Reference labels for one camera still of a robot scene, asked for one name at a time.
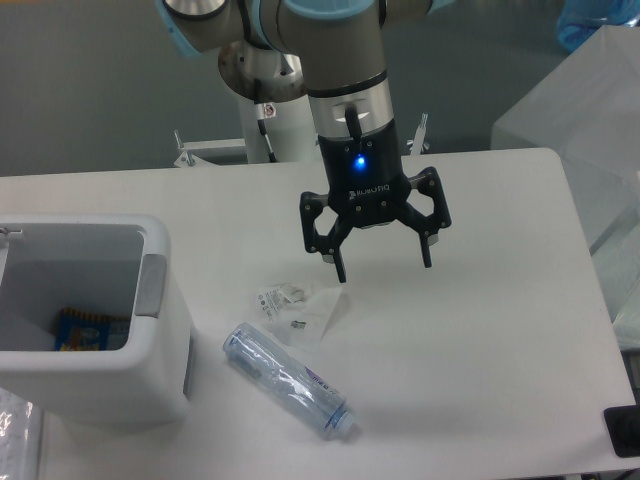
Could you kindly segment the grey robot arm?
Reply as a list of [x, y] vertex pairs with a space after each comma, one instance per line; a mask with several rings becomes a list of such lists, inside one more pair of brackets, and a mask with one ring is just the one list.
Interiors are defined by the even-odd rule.
[[432, 167], [402, 167], [382, 30], [424, 15], [428, 1], [160, 1], [161, 19], [189, 55], [240, 43], [294, 63], [286, 90], [309, 99], [329, 190], [300, 198], [304, 245], [337, 269], [355, 229], [400, 222], [420, 238], [421, 255], [451, 224]]

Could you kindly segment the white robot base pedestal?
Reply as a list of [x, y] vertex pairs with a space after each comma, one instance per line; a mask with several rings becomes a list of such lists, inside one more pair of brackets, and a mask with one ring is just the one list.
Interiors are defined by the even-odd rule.
[[236, 41], [220, 50], [218, 70], [236, 96], [250, 164], [321, 159], [298, 56]]

